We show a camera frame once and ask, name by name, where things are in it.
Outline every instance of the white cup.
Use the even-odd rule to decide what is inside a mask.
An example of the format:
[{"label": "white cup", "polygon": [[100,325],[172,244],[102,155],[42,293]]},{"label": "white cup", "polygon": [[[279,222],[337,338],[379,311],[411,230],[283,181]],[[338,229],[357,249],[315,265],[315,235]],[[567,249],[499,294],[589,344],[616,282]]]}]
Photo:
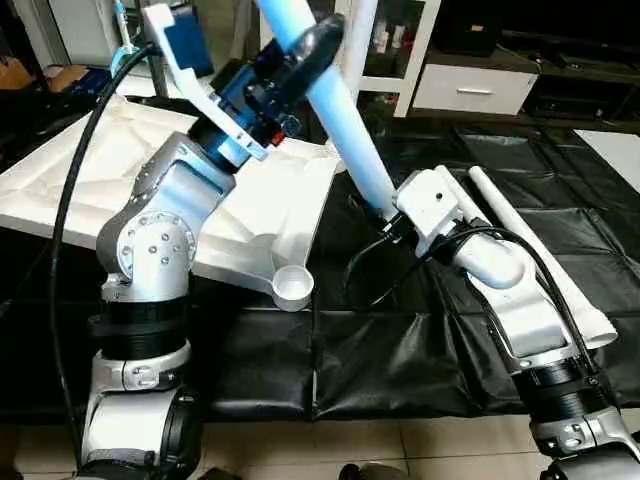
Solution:
[{"label": "white cup", "polygon": [[307,306],[313,290],[313,277],[300,265],[279,269],[271,282],[273,301],[285,312],[297,312]]}]

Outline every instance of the black plastic sheet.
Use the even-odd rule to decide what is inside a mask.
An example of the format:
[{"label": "black plastic sheet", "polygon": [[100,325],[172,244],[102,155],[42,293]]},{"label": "black plastic sheet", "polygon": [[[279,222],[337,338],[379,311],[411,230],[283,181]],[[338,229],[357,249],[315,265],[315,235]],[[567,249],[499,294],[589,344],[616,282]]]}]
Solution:
[{"label": "black plastic sheet", "polygon": [[[392,125],[377,140],[396,185],[416,169],[444,164],[479,200],[465,172],[472,165],[485,167],[611,318],[621,338],[600,349],[596,359],[611,376],[620,403],[640,406],[640,195],[570,131],[408,125]],[[340,174],[309,260],[316,290],[308,310],[280,312],[265,295],[193,279],[191,378],[208,419],[523,411],[486,331],[486,317],[458,272],[427,265],[374,312],[351,311],[341,291],[343,270],[376,235],[353,183]],[[46,252],[34,261],[46,244],[0,229],[0,302],[12,299],[0,315],[2,419],[62,418],[47,327]],[[380,293],[415,257],[408,247],[388,247],[372,260],[354,277],[356,300]],[[104,273],[95,252],[65,246],[60,275],[64,359],[82,410],[95,352],[86,319],[100,309]]]},{"label": "black plastic sheet", "polygon": [[[562,130],[398,128],[378,146],[396,185],[414,170],[444,164],[481,206],[466,170],[484,167],[618,328],[621,339],[596,358],[621,404],[640,405],[640,195],[615,170],[576,134]],[[338,293],[341,266],[376,238],[362,225],[361,214],[349,208],[353,195],[350,179],[337,177],[311,257],[311,269],[321,279],[315,417],[524,412],[487,333],[486,316],[459,272],[426,266],[377,313],[348,312]],[[375,298],[380,285],[406,268],[404,255],[382,251],[371,259],[374,265],[354,280],[355,294]],[[349,348],[356,335],[361,343]],[[402,368],[392,368],[399,352]]]}]

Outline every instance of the white drawer unit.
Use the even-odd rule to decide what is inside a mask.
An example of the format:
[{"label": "white drawer unit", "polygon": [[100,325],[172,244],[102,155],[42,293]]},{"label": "white drawer unit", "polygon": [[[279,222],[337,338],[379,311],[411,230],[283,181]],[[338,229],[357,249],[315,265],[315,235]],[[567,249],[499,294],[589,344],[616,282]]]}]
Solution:
[{"label": "white drawer unit", "polygon": [[482,68],[427,65],[413,106],[516,115],[538,75]]}]

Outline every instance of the black cable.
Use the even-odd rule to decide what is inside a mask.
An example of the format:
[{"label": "black cable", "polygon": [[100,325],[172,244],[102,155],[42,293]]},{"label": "black cable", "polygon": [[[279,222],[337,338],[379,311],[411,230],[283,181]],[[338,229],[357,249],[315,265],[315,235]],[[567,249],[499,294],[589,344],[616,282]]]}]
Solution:
[{"label": "black cable", "polygon": [[[446,245],[457,242],[459,240],[463,240],[467,237],[470,237],[471,235],[475,235],[479,233],[500,235],[501,239],[511,243],[515,243],[520,247],[522,247],[531,256],[531,258],[533,258],[534,262],[536,263],[536,267],[538,271],[542,274],[542,277],[546,283],[545,290],[548,292],[565,326],[567,327],[567,329],[569,330],[569,333],[573,337],[573,340],[576,343],[576,347],[578,348],[579,353],[581,354],[582,357],[584,357],[584,361],[589,370],[588,374],[597,375],[598,368],[595,362],[593,361],[593,359],[591,358],[591,356],[589,355],[589,351],[587,350],[587,346],[584,343],[584,339],[582,338],[582,334],[580,333],[578,325],[576,324],[575,319],[573,318],[573,314],[571,313],[571,310],[569,309],[569,306],[567,305],[567,302],[564,299],[564,296],[562,295],[562,292],[560,291],[558,284],[553,278],[553,275],[547,268],[546,264],[544,263],[544,261],[542,260],[538,252],[524,238],[512,232],[511,230],[507,230],[505,228],[499,228],[499,227],[493,227],[493,226],[473,227],[468,230],[458,232],[456,234],[451,235],[450,237],[445,238],[443,241],[439,242],[430,251],[428,251],[427,253],[422,255],[420,258],[418,258],[416,262],[408,270],[406,270],[402,275],[400,275],[398,279],[392,284],[392,286],[388,288],[381,296],[379,296],[374,301],[367,304],[365,307],[353,307],[354,310],[366,311],[378,305],[388,295],[390,295],[396,288],[398,288],[409,277],[409,275],[411,275],[420,265],[430,260],[433,257],[434,253],[437,252],[440,248],[443,248]],[[384,238],[385,237],[378,240],[378,242],[374,242],[374,244],[369,245],[369,247],[367,247],[365,250],[360,252],[357,255],[359,257],[358,261],[364,256],[365,251],[366,252],[371,251],[373,249],[373,246],[376,243],[380,243],[381,240],[383,240]],[[354,257],[354,259],[352,259],[352,261],[349,262],[349,265],[352,265],[352,263],[357,263],[357,262],[354,262],[354,260],[356,260],[356,257]],[[354,267],[355,265],[352,265],[352,268],[350,270],[345,270],[344,281],[343,281],[343,292],[347,300],[349,300],[350,298],[348,288],[349,288],[351,275],[353,273]]]},{"label": "black cable", "polygon": [[362,261],[364,257],[366,257],[367,255],[369,255],[369,253],[376,250],[378,247],[384,245],[385,243],[387,243],[392,239],[393,239],[393,235],[387,233],[386,235],[380,237],[375,242],[370,243],[369,245],[364,247],[362,250],[356,253],[351,258],[351,260],[349,260],[349,263],[347,264],[347,268],[344,269],[344,274],[342,277],[342,291],[349,305],[352,304],[351,298],[349,296],[349,286],[351,284],[351,277],[353,275],[353,271],[355,270],[355,268],[358,266],[358,264],[360,263],[360,261]]},{"label": "black cable", "polygon": [[71,401],[71,393],[69,390],[69,384],[67,382],[66,375],[64,373],[64,365],[62,361],[62,352],[60,346],[60,333],[58,331],[58,322],[56,318],[56,297],[57,297],[57,281],[58,281],[58,261],[60,257],[60,249],[62,247],[62,234],[64,232],[64,224],[67,219],[67,213],[69,211],[69,205],[71,203],[71,196],[73,189],[75,188],[76,181],[78,179],[78,173],[80,172],[80,166],[84,160],[85,153],[89,147],[91,136],[96,129],[98,120],[102,116],[107,103],[115,93],[118,85],[126,77],[126,75],[135,67],[142,59],[148,55],[155,54],[157,48],[153,43],[146,44],[143,48],[131,55],[122,67],[118,70],[113,80],[107,85],[100,100],[96,105],[96,108],[91,113],[89,120],[87,121],[82,136],[76,147],[76,151],[73,154],[71,160],[71,166],[69,167],[69,173],[64,182],[62,188],[62,194],[60,196],[60,203],[58,204],[58,212],[56,214],[56,223],[53,227],[53,236],[51,238],[51,269],[49,271],[49,329],[51,330],[51,341],[53,344],[53,354],[55,358],[56,371],[62,388],[62,394],[64,397],[65,410],[67,415],[67,423],[69,432],[71,434],[71,440],[73,444],[73,453],[76,460],[76,466],[79,469],[81,467],[81,441],[80,432],[76,415],[73,409],[73,402]]}]

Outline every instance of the white pipe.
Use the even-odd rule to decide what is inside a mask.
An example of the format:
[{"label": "white pipe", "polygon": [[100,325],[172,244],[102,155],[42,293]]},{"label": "white pipe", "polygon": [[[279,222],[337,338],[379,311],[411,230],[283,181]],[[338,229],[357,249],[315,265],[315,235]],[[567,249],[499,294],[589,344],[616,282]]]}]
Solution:
[{"label": "white pipe", "polygon": [[562,295],[567,301],[587,347],[599,348],[618,338],[618,332],[616,332],[616,329],[609,319],[589,302],[564,268],[562,268],[551,252],[547,250],[544,243],[542,243],[531,227],[527,225],[484,171],[480,167],[472,167],[469,170],[469,175],[502,224],[524,238],[536,252],[538,252],[538,255],[542,257],[542,260],[547,265],[547,268],[553,275]]},{"label": "white pipe", "polygon": [[465,192],[462,185],[458,183],[458,181],[451,175],[451,172],[444,165],[438,165],[435,168],[435,171],[440,174],[442,179],[447,183],[447,186],[451,189],[453,195],[458,199],[458,207],[462,210],[462,215],[464,219],[471,223],[474,218],[479,218],[483,220],[488,225],[491,225],[491,222],[486,217],[486,215],[480,210],[476,202],[474,202],[471,197]]},{"label": "white pipe", "polygon": [[[305,0],[256,0],[256,4],[284,51],[315,24]],[[320,76],[307,98],[364,199],[384,218],[393,217],[393,183],[337,67]]]},{"label": "white pipe", "polygon": [[353,15],[351,28],[345,40],[344,65],[342,75],[351,91],[354,101],[358,99],[360,78],[367,60],[373,22],[376,18],[378,0],[354,0],[357,7]]}]

